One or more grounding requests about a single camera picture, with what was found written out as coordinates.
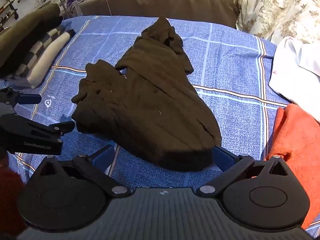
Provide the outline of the folded dark brown garment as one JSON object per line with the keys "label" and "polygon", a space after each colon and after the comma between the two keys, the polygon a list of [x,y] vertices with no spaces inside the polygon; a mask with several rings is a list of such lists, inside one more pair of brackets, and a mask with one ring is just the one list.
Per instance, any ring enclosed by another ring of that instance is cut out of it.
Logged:
{"label": "folded dark brown garment", "polygon": [[32,46],[61,22],[59,5],[50,3],[1,31],[1,78],[14,74]]}

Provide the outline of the white garment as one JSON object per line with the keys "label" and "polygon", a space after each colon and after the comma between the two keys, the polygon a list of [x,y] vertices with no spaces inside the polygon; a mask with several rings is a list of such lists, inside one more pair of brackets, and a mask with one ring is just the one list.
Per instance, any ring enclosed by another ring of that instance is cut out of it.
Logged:
{"label": "white garment", "polygon": [[319,121],[319,42],[283,38],[275,51],[269,86]]}

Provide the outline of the floral patterned pillow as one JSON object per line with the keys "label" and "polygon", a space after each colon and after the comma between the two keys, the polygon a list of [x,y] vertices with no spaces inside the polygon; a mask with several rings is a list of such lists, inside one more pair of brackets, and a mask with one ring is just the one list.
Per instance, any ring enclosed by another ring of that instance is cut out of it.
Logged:
{"label": "floral patterned pillow", "polygon": [[287,36],[319,41],[319,0],[235,0],[239,31],[278,44]]}

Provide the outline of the dark brown long-sleeve shirt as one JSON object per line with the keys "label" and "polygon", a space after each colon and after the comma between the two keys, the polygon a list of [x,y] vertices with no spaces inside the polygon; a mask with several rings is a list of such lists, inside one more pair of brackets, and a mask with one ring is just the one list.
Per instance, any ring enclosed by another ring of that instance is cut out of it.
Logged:
{"label": "dark brown long-sleeve shirt", "polygon": [[72,98],[81,133],[114,141],[161,168],[200,171],[221,145],[215,116],[190,84],[193,67],[182,39],[160,17],[115,66],[89,63]]}

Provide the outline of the olive brown blanket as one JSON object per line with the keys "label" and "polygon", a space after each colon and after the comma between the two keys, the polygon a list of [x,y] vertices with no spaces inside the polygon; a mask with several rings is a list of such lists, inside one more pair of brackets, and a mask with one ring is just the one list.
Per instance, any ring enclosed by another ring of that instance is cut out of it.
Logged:
{"label": "olive brown blanket", "polygon": [[83,15],[166,17],[235,28],[239,11],[234,0],[83,0]]}

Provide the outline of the orange knit sweater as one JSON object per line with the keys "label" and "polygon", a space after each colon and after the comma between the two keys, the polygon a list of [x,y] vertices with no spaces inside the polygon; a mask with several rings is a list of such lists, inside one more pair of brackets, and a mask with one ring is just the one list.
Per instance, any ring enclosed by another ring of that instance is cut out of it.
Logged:
{"label": "orange knit sweater", "polygon": [[274,121],[272,147],[267,159],[281,156],[310,199],[302,228],[319,215],[319,123],[295,104],[279,108]]}

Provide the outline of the folded checkered grey garment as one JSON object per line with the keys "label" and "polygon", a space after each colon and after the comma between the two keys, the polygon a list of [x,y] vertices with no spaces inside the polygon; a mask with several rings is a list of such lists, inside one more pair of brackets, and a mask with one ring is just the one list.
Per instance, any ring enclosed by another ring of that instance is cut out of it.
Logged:
{"label": "folded checkered grey garment", "polygon": [[3,80],[18,87],[38,87],[57,54],[74,35],[73,29],[66,30],[63,25],[48,31],[31,47],[18,70]]}

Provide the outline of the blue plaid bed sheet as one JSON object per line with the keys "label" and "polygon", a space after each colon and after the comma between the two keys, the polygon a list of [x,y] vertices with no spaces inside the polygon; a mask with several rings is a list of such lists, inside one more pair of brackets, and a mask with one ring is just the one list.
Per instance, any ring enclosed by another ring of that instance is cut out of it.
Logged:
{"label": "blue plaid bed sheet", "polygon": [[[115,65],[154,18],[81,16],[63,21],[75,35],[49,58],[40,84],[26,92],[42,97],[38,105],[18,105],[18,114],[45,125],[68,121],[71,99],[86,76],[85,66],[104,60]],[[269,87],[275,45],[230,27],[170,20],[183,40],[193,72],[188,75],[200,98],[215,115],[222,145],[235,154],[261,159],[271,143],[276,111],[287,102]],[[217,177],[211,166],[201,172],[174,172],[143,161],[122,147],[105,165],[108,174],[133,190],[116,199],[100,218],[67,233],[33,228],[20,239],[313,239],[315,227],[284,233],[252,231],[237,225],[212,199],[194,190]]]}

